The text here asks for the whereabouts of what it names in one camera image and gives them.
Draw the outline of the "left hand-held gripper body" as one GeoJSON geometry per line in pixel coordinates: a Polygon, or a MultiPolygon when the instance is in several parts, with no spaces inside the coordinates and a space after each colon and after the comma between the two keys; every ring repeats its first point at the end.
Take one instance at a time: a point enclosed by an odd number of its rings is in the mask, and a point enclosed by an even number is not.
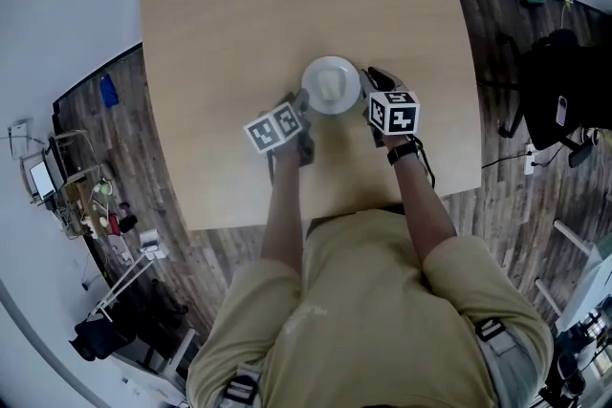
{"type": "Polygon", "coordinates": [[[311,122],[307,112],[295,109],[295,95],[287,96],[272,110],[244,126],[244,131],[258,154],[272,155],[288,141],[297,139],[300,165],[314,162],[315,144],[310,136],[311,122]]]}

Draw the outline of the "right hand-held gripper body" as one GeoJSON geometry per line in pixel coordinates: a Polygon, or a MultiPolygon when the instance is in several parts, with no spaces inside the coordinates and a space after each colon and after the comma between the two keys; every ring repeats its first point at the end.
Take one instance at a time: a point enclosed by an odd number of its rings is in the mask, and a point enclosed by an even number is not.
{"type": "Polygon", "coordinates": [[[373,66],[366,71],[379,88],[365,101],[365,119],[375,146],[383,147],[383,136],[414,137],[421,109],[416,93],[408,90],[398,77],[388,71],[373,66]]]}

